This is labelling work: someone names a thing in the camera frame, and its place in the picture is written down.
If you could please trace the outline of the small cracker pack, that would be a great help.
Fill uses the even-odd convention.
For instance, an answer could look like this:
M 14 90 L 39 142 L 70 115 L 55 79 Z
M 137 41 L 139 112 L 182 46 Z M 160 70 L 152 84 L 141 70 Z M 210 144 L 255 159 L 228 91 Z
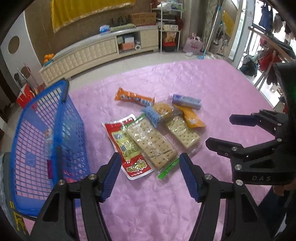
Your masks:
M 172 136 L 182 145 L 183 152 L 190 157 L 196 155 L 201 142 L 201 136 L 197 131 L 188 126 L 181 115 L 176 115 L 165 123 Z

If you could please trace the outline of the blue-grey wafer bar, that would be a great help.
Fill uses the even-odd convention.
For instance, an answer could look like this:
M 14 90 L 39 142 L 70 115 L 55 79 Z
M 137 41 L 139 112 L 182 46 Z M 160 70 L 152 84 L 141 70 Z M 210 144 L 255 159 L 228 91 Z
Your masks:
M 172 103 L 187 108 L 193 108 L 196 110 L 199 110 L 202 106 L 200 99 L 195 99 L 190 96 L 184 96 L 179 94 L 173 94 Z

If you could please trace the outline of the blue plastic basket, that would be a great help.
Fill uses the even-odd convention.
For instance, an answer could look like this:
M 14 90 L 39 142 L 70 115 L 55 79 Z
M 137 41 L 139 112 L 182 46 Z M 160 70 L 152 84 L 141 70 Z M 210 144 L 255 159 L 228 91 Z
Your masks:
M 18 212 L 37 217 L 63 170 L 80 181 L 90 174 L 84 122 L 61 79 L 32 99 L 21 113 L 11 148 L 11 195 Z M 54 134 L 53 179 L 48 179 L 45 132 Z

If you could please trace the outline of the large cracker pack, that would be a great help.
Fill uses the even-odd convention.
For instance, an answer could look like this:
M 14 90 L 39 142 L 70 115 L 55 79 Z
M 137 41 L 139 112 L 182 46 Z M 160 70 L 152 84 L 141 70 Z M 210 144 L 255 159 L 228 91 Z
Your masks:
M 145 114 L 124 125 L 122 130 L 157 171 L 160 180 L 163 180 L 177 165 L 179 161 L 177 149 L 151 124 Z

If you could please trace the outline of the red green-label snack bag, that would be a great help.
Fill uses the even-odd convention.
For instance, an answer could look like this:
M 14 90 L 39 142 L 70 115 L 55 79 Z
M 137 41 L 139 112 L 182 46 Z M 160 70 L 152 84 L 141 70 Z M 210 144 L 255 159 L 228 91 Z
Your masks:
M 103 123 L 114 150 L 121 154 L 121 170 L 129 180 L 136 180 L 153 172 L 140 149 L 122 130 L 124 125 L 135 120 L 135 115 L 130 114 L 120 120 Z

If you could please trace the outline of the blue-end cookie packet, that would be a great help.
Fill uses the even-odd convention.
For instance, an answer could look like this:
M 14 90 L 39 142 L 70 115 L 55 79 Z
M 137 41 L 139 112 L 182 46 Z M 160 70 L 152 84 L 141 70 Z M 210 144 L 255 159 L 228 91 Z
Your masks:
M 142 112 L 156 128 L 159 123 L 172 120 L 175 116 L 181 114 L 181 111 L 168 102 L 157 102 L 153 106 L 146 106 Z

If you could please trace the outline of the orange sausage snack packet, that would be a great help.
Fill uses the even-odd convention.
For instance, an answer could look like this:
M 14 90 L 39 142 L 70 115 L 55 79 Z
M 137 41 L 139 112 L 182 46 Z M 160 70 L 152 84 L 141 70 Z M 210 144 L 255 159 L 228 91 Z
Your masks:
M 126 101 L 126 102 L 133 102 L 139 104 L 141 106 L 153 106 L 155 103 L 155 98 L 141 96 L 139 94 L 126 91 L 119 87 L 114 100 L 117 101 Z

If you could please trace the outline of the dark red snack bag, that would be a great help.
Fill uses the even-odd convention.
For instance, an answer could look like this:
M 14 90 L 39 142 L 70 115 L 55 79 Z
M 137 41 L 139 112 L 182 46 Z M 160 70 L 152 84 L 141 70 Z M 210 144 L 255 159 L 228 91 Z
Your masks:
M 69 173 L 66 170 L 63 170 L 63 179 L 67 182 L 67 183 L 74 183 L 77 182 L 76 179 L 74 179 L 74 177 L 72 176 L 71 173 Z

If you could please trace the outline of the purple snack packet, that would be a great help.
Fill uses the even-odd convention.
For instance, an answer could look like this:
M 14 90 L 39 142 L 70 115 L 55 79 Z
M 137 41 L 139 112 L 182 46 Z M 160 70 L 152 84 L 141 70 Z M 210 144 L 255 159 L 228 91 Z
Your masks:
M 52 166 L 51 160 L 47 160 L 47 172 L 48 172 L 48 179 L 53 179 L 53 166 Z

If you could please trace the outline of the blue clear snack bag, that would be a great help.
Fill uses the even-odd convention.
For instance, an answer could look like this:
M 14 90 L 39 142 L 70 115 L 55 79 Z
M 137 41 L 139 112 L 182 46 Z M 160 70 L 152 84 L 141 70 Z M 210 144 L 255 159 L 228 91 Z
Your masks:
M 53 140 L 54 140 L 53 129 L 49 128 L 45 132 L 45 143 L 44 143 L 45 154 L 48 160 L 51 160 L 51 156 L 53 152 Z

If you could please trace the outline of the cream TV cabinet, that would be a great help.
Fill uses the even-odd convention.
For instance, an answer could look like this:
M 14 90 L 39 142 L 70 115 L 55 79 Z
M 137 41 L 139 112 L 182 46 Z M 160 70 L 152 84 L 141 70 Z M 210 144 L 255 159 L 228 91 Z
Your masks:
M 59 51 L 39 75 L 47 86 L 69 79 L 101 64 L 120 58 L 159 49 L 159 30 L 156 25 L 98 34 Z

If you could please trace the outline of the white metal shelf rack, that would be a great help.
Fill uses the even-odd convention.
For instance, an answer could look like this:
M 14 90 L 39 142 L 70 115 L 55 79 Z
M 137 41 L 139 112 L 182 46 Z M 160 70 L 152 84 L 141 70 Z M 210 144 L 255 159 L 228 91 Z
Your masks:
M 160 52 L 179 51 L 184 27 L 184 1 L 151 1 L 151 12 L 156 13 Z

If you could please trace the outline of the oranges on plate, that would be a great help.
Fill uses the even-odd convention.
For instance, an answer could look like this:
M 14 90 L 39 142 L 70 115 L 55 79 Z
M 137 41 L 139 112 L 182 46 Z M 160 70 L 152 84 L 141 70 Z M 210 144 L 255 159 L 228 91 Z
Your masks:
M 54 54 L 47 54 L 44 56 L 44 61 L 43 63 L 46 64 L 47 62 L 49 62 L 50 60 L 52 60 L 54 57 Z

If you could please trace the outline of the blue tissue pack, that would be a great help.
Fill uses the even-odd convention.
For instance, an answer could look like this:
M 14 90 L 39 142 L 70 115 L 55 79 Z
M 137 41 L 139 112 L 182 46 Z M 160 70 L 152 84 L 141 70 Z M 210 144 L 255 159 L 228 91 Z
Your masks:
M 110 25 L 102 25 L 99 27 L 100 34 L 106 34 L 108 32 L 110 32 Z

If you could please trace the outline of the yellow wall cloth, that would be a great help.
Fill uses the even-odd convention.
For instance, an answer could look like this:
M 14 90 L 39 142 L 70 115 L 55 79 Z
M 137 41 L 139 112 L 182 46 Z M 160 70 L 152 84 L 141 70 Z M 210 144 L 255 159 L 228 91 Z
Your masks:
M 50 2 L 53 32 L 56 33 L 78 20 L 114 9 L 133 6 L 136 1 L 124 0 L 56 0 Z

